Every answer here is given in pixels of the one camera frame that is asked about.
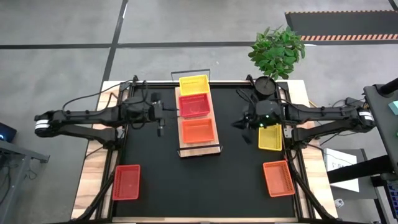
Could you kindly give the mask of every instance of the desk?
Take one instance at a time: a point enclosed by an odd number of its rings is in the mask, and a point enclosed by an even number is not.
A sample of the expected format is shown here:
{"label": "desk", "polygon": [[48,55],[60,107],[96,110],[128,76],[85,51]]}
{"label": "desk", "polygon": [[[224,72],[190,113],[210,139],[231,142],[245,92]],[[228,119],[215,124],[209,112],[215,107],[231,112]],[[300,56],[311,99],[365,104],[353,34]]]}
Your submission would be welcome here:
{"label": "desk", "polygon": [[[228,81],[236,83],[246,83],[246,81]],[[104,82],[103,90],[115,85],[119,82]],[[293,103],[299,103],[309,106],[307,92],[305,91],[305,85],[302,80],[289,80],[287,81],[289,86],[290,100]],[[101,94],[99,98],[99,103],[97,110],[101,110],[105,107],[110,93],[118,95],[119,88],[115,87],[107,92]],[[112,99],[109,106],[114,106],[116,104],[116,99]],[[303,127],[311,128],[314,126],[313,122],[308,122],[303,125]],[[95,128],[104,128],[102,125],[95,125]],[[97,142],[89,142],[87,153],[99,148],[100,145]],[[101,181],[103,178],[104,164],[107,152],[105,150],[100,150],[95,154],[91,155],[82,167],[81,179],[79,187],[76,194],[75,204],[73,206],[72,218],[76,218],[83,213],[86,207],[94,199],[95,195],[98,193]],[[115,161],[117,152],[113,152],[112,161]],[[315,194],[320,203],[326,208],[326,210],[337,217],[337,212],[335,209],[333,196],[331,193],[331,188],[328,183],[328,177],[326,174],[325,165],[323,163],[322,154],[318,149],[308,147],[303,150],[303,159],[305,163],[305,171],[307,173],[308,182],[310,189]],[[304,217],[308,216],[308,211],[306,211],[306,199],[301,190],[298,191],[300,195],[300,201],[303,208]],[[108,214],[108,205],[110,199],[110,191],[108,191],[107,196],[104,200],[104,207],[102,212],[102,217],[106,217]],[[119,217],[113,218],[114,222],[294,222],[297,219],[294,217],[281,218],[138,218],[138,217]]]}

